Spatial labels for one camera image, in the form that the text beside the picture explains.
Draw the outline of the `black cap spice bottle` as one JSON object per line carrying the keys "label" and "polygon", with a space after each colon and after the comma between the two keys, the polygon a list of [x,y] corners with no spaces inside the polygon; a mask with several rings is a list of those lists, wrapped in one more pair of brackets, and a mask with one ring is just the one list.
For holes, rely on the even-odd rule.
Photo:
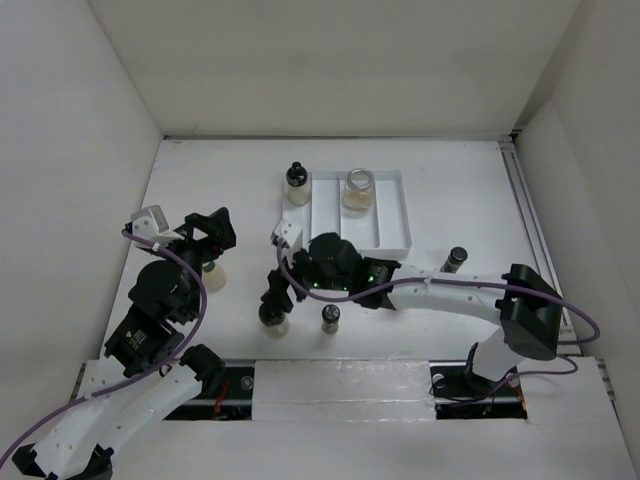
{"label": "black cap spice bottle", "polygon": [[258,317],[263,330],[272,338],[282,338],[289,332],[290,323],[287,314],[281,310],[261,305]]}

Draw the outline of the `cream cap spice bottle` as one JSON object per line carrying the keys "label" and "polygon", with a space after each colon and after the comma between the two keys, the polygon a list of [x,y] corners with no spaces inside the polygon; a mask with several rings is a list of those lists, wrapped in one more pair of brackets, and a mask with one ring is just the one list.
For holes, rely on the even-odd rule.
{"label": "cream cap spice bottle", "polygon": [[224,268],[215,261],[203,265],[201,279],[209,292],[219,291],[227,283],[227,275]]}

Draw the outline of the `black knob spice bottle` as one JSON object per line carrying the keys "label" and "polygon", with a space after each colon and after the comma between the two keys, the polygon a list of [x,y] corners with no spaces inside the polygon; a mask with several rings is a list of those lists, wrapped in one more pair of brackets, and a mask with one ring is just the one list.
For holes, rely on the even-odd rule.
{"label": "black knob spice bottle", "polygon": [[288,201],[295,206],[306,205],[311,197],[311,183],[306,168],[298,161],[293,162],[285,173]]}

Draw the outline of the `wide glass jar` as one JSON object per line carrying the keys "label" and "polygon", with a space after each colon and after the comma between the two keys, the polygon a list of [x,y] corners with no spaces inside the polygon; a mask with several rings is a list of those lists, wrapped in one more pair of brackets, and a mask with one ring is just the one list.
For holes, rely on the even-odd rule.
{"label": "wide glass jar", "polygon": [[351,210],[368,210],[375,200],[374,174],[364,168],[350,170],[346,174],[343,203]]}

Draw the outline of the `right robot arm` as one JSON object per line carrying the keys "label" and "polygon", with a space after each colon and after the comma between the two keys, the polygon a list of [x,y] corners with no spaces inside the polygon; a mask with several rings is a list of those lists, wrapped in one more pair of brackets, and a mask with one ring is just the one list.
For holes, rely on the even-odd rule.
{"label": "right robot arm", "polygon": [[278,266],[268,277],[258,316],[264,326],[284,322],[296,302],[319,299],[323,290],[341,292],[342,301],[376,310],[430,310],[469,316],[495,325],[475,343],[462,381],[483,394],[523,360],[556,358],[561,298],[533,269],[514,264],[499,277],[459,277],[395,260],[361,255],[335,232],[307,246],[293,227],[273,232]]}

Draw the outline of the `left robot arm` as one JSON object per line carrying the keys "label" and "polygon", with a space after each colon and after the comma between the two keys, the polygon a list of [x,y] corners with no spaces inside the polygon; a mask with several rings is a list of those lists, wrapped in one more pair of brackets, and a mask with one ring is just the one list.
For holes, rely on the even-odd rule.
{"label": "left robot arm", "polygon": [[185,401],[222,387],[224,361],[191,341],[208,306],[204,270],[237,244],[228,209],[189,214],[171,229],[154,205],[134,213],[122,234],[155,259],[139,271],[129,309],[86,387],[2,455],[27,477],[108,479],[129,441]]}

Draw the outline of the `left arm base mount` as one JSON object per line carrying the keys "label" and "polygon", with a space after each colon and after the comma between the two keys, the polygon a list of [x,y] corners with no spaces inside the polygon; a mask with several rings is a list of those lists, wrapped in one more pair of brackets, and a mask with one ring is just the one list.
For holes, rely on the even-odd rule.
{"label": "left arm base mount", "polygon": [[225,359],[217,387],[186,401],[165,421],[248,421],[252,419],[254,359]]}

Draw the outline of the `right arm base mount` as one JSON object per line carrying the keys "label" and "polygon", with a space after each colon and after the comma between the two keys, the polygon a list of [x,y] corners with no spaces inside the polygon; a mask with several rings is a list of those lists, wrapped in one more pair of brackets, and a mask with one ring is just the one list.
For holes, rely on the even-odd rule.
{"label": "right arm base mount", "polygon": [[437,420],[526,420],[524,394],[519,383],[468,380],[462,365],[430,368],[429,394]]}

